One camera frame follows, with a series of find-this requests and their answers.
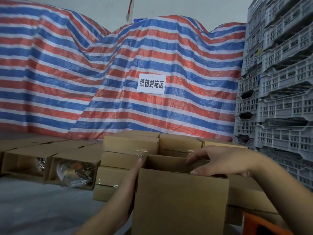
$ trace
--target striped tarpaulin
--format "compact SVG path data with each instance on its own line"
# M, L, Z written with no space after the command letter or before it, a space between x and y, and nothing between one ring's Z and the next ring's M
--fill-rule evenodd
M0 0L0 128L73 139L138 129L231 140L245 24L163 16L110 33L84 15ZM137 92L166 75L165 95Z

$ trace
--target forearm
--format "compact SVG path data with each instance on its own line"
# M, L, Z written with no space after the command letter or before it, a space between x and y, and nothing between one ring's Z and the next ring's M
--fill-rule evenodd
M110 221L110 215L107 214L104 206L98 214L85 222L75 235L112 235L113 233L114 229Z
M313 193L266 156L253 177L295 235L313 231Z

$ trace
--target food item in bag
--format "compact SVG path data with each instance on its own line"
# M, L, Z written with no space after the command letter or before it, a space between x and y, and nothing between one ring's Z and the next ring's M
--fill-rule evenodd
M92 183L95 166L91 163L62 160L57 165L57 174L69 187L86 186Z

